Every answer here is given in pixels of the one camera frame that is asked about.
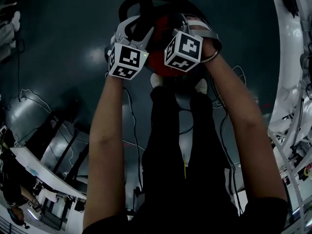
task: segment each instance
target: red object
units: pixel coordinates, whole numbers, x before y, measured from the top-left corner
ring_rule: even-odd
[[[154,32],[151,38],[151,43],[160,43],[164,40],[164,37],[167,37],[168,34],[166,34],[166,31],[171,32],[173,29],[171,29],[168,25],[168,16],[164,16],[160,19],[158,19],[154,25]],[[174,76],[184,76],[190,73],[189,72],[183,72],[171,67],[168,67],[164,64],[165,60],[165,51],[164,50],[153,50],[150,51],[147,63],[148,66],[153,68],[155,70],[155,73],[163,76],[163,77],[174,77]]]

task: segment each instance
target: bracelet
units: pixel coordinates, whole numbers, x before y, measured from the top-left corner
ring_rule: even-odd
[[[202,60],[200,63],[210,61],[210,60],[214,59],[218,54],[219,54],[219,51],[216,50],[216,52],[212,56],[207,57],[206,59]]]

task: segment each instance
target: white strap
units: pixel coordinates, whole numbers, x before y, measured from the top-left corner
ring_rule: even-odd
[[[211,29],[209,28],[209,26],[208,26],[207,24],[205,24],[204,22],[202,22],[202,21],[198,21],[198,20],[188,20],[187,22],[188,22],[189,26],[202,26],[202,27],[204,27],[204,28],[206,28],[206,29],[208,29],[208,30],[211,30]]]

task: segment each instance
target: hand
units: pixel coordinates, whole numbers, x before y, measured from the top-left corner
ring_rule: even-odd
[[[193,17],[187,17],[187,20],[197,20],[201,21],[199,18],[193,18]],[[190,29],[200,29],[200,30],[207,30],[206,28],[202,26],[191,26]],[[204,38],[203,40],[203,47],[202,47],[202,54],[203,57],[210,57],[216,52],[214,45],[213,45],[213,40],[211,38]]]

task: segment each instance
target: equipment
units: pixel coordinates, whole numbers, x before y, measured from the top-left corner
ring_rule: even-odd
[[[161,1],[162,5],[154,6],[153,1]],[[140,16],[128,18],[129,9],[136,4],[140,5]],[[201,21],[187,20],[188,16]],[[111,46],[105,49],[109,74],[113,76],[132,79],[147,59],[147,67],[158,75],[190,76],[194,80],[190,86],[194,87],[203,76],[197,64],[213,59],[222,48],[204,15],[187,0],[126,0],[119,9],[119,19]],[[195,30],[192,26],[205,29]],[[216,52],[211,57],[201,56],[203,38],[213,40]]]

